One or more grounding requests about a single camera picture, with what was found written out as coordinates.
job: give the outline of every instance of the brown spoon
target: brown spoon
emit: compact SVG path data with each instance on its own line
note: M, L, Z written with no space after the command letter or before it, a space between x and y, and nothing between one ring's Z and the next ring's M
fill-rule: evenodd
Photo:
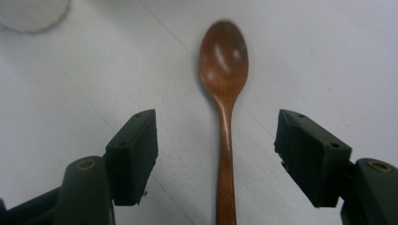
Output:
M249 60L243 36L233 23L220 21L208 29L200 49L199 68L220 116L216 221L217 225L237 224L231 118L235 100L248 78Z

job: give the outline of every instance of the spoon handle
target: spoon handle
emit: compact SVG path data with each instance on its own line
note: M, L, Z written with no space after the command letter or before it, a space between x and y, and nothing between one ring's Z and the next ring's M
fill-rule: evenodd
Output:
M234 167L232 161L231 117L232 106L219 106L220 154L217 184L217 225L236 225Z

